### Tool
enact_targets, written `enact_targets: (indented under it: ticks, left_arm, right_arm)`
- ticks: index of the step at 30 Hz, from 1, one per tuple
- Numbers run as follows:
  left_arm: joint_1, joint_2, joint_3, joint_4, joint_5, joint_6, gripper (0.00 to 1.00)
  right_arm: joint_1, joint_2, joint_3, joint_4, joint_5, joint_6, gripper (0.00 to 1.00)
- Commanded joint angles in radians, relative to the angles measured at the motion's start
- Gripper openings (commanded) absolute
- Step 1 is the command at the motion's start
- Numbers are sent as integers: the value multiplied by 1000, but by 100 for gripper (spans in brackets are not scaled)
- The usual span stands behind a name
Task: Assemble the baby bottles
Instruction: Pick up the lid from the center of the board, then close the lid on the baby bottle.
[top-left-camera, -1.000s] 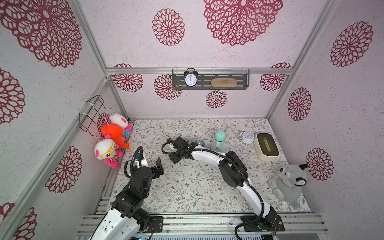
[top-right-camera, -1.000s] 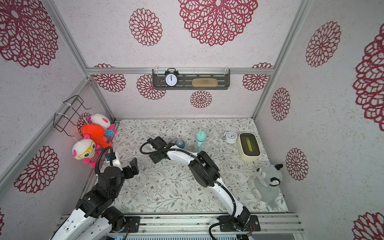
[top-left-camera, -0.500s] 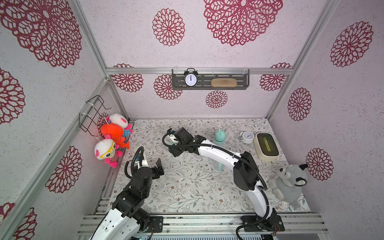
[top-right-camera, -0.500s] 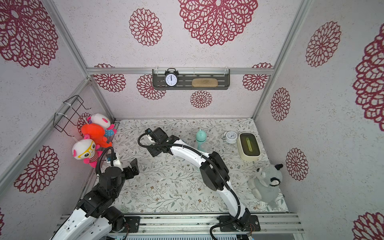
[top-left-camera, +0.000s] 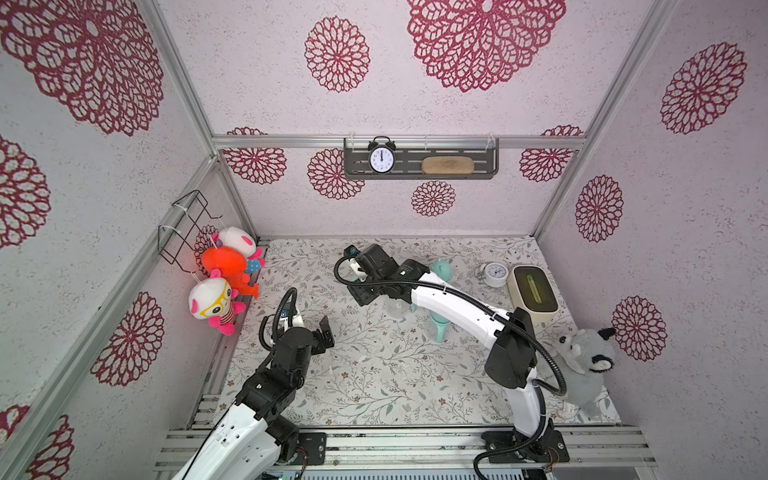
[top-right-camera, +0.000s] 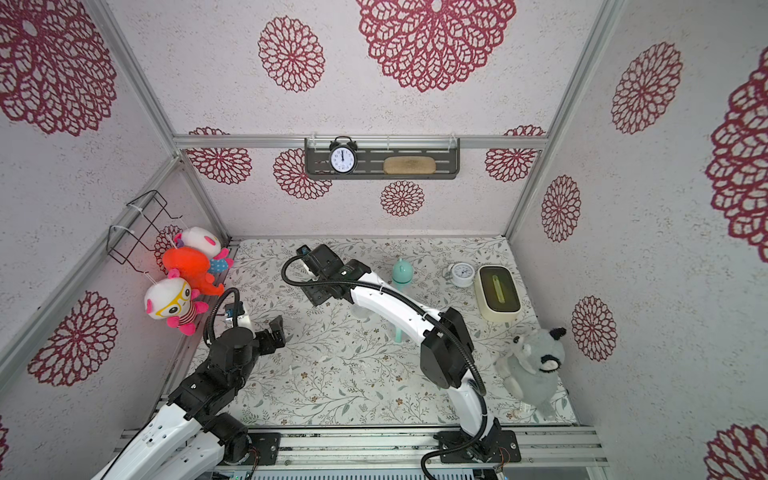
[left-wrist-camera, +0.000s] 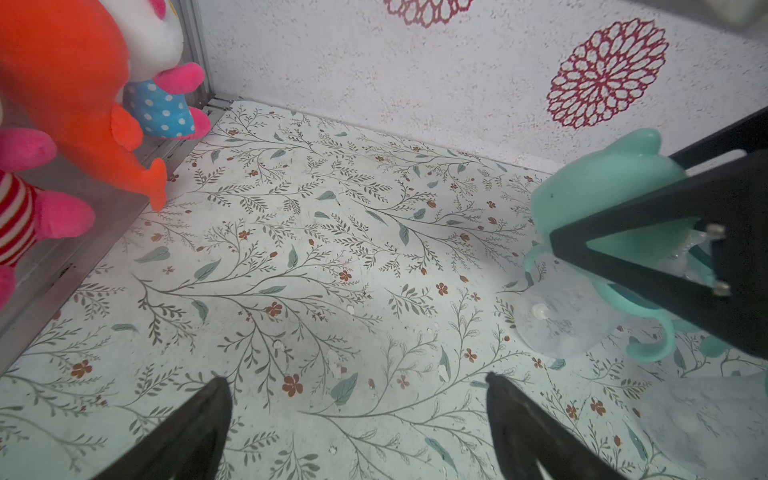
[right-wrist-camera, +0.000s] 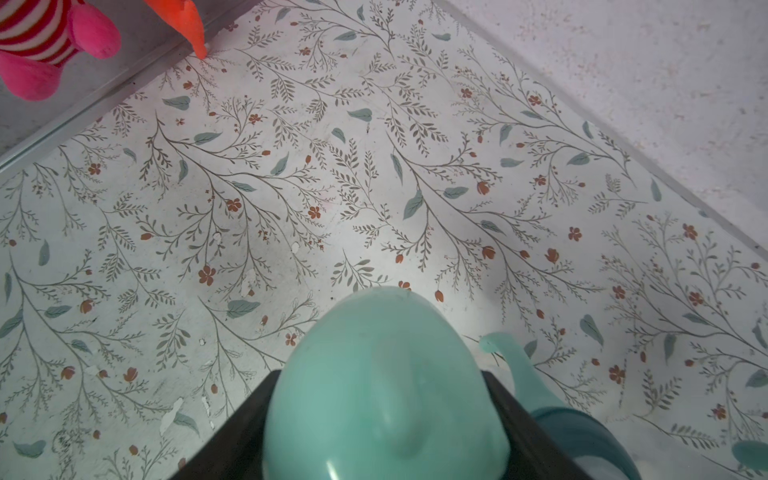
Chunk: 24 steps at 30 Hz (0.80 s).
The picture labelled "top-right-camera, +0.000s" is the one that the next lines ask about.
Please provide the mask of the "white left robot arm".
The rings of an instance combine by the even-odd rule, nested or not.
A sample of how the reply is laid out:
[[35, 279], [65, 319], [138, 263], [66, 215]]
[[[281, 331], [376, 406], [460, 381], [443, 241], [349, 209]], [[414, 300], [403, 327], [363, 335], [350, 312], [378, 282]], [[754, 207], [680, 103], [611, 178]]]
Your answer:
[[241, 322], [214, 337], [205, 361], [94, 477], [195, 479], [222, 462], [258, 462], [248, 428], [223, 409], [247, 384], [256, 360], [284, 346], [280, 316], [267, 330], [255, 333]]

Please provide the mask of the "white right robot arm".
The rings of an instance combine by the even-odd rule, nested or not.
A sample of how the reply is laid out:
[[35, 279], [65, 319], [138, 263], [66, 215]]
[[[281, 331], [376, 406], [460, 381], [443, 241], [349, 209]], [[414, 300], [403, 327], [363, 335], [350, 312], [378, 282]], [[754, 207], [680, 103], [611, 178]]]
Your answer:
[[486, 402], [487, 389], [473, 356], [474, 345], [462, 314], [424, 305], [387, 283], [368, 265], [343, 261], [328, 245], [303, 245], [281, 266], [281, 280], [299, 288], [314, 306], [344, 300], [379, 315], [419, 349], [422, 374], [447, 392], [466, 442], [498, 439], [498, 420]]

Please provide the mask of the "mint bottle cap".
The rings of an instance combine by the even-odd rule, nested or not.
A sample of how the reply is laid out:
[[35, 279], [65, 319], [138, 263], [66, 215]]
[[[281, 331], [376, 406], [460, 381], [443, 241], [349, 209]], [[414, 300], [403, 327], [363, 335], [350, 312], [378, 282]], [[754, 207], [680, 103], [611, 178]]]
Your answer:
[[414, 277], [414, 268], [410, 262], [400, 258], [398, 259], [392, 268], [392, 284], [402, 289], [410, 285]]

